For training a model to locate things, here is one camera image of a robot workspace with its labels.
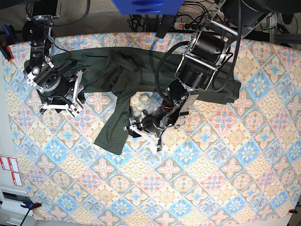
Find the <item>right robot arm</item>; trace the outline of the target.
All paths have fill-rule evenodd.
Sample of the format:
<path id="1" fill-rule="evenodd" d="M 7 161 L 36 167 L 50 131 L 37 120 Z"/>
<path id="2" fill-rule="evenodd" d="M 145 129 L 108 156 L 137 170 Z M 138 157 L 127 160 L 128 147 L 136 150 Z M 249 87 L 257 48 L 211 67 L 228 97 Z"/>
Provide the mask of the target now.
<path id="1" fill-rule="evenodd" d="M 70 116 L 76 117 L 83 111 L 85 98 L 81 80 L 87 69 L 80 69 L 70 77 L 65 77 L 65 74 L 76 66 L 76 60 L 66 67 L 55 68 L 55 39 L 51 28 L 48 28 L 55 18 L 57 17 L 52 15 L 28 18 L 31 23 L 28 32 L 31 51 L 24 77 L 29 86 L 35 88 L 39 97 L 44 99 L 40 107 L 41 114 L 47 110 L 56 110 L 66 111 Z"/>

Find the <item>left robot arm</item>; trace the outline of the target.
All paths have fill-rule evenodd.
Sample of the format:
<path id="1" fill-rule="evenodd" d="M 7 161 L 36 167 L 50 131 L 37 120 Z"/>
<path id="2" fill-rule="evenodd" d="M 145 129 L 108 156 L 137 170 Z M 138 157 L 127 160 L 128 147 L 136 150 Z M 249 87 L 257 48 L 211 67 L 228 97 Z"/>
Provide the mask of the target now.
<path id="1" fill-rule="evenodd" d="M 160 60 L 155 70 L 155 86 L 163 97 L 161 107 L 154 113 L 129 119 L 124 127 L 132 135 L 144 137 L 158 151 L 162 149 L 162 135 L 169 127 L 185 124 L 189 109 L 199 92 L 207 91 L 222 67 L 238 56 L 240 41 L 272 12 L 268 0 L 220 0 L 212 12 L 202 19 L 189 42 L 174 45 Z M 175 80 L 160 91 L 159 72 L 165 60 L 178 47 L 186 50 L 174 74 Z"/>

